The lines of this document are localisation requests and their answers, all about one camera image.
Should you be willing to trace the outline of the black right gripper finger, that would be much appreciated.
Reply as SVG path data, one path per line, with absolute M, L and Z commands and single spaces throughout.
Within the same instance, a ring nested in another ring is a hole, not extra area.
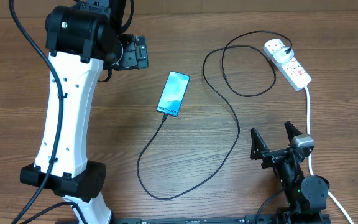
M 295 136 L 299 136 L 303 134 L 290 121 L 285 122 L 284 126 L 289 140 L 292 140 Z
M 259 160 L 264 158 L 264 154 L 270 152 L 268 146 L 260 136 L 259 132 L 255 129 L 251 129 L 251 155 L 252 160 Z

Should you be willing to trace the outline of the blue Samsung smartphone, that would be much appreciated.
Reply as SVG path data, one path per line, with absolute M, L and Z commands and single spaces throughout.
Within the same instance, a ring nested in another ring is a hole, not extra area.
M 171 71 L 158 102 L 157 111 L 178 116 L 189 82 L 189 75 Z

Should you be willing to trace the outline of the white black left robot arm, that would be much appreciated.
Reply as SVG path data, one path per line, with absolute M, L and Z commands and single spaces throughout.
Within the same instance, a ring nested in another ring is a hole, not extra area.
M 97 83 L 107 71 L 149 66 L 146 39 L 127 32 L 126 0 L 77 1 L 57 6 L 45 20 L 42 55 L 50 69 L 50 92 L 42 144 L 20 181 L 50 189 L 75 209 L 78 223 L 113 223 L 102 188 L 106 166 L 86 153 L 88 123 Z

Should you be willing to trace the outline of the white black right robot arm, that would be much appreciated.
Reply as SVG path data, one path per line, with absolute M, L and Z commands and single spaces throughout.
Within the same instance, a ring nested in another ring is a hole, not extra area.
M 252 128 L 252 160 L 262 160 L 264 169 L 272 168 L 282 189 L 269 197 L 255 215 L 246 215 L 246 223 L 294 223 L 294 224 L 328 224 L 331 219 L 323 214 L 326 209 L 329 182 L 318 175 L 304 176 L 300 164 L 311 155 L 314 140 L 309 134 L 303 134 L 294 125 L 285 123 L 289 145 L 281 150 L 270 151 L 259 132 Z M 273 215 L 262 215 L 266 204 L 281 193 L 285 194 L 288 206 L 278 208 Z

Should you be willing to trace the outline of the white charger plug adapter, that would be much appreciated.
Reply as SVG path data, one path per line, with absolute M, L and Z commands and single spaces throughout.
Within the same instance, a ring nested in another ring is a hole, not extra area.
M 273 54 L 273 58 L 278 64 L 282 65 L 290 61 L 294 57 L 294 55 L 295 54 L 292 49 L 282 48 Z

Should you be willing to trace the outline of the white power strip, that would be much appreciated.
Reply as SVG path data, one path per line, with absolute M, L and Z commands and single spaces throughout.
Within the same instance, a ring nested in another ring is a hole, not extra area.
M 278 64 L 273 58 L 273 54 L 280 49 L 289 48 L 280 39 L 272 39 L 266 42 L 263 50 L 268 55 L 273 64 L 280 70 L 283 76 L 287 79 L 289 84 L 295 91 L 300 91 L 308 86 L 311 82 L 311 77 L 306 70 L 301 66 L 295 56 L 285 64 Z

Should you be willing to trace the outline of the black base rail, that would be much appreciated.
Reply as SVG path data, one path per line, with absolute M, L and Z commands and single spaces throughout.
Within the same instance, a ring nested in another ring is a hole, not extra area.
M 78 220 L 59 221 L 55 223 L 80 223 Z M 246 215 L 244 218 L 193 218 L 193 219 L 154 219 L 141 220 L 140 218 L 115 218 L 115 224 L 255 224 L 255 215 Z M 258 224 L 284 223 L 278 221 L 274 215 L 259 215 Z M 323 215 L 322 224 L 331 224 L 329 215 Z

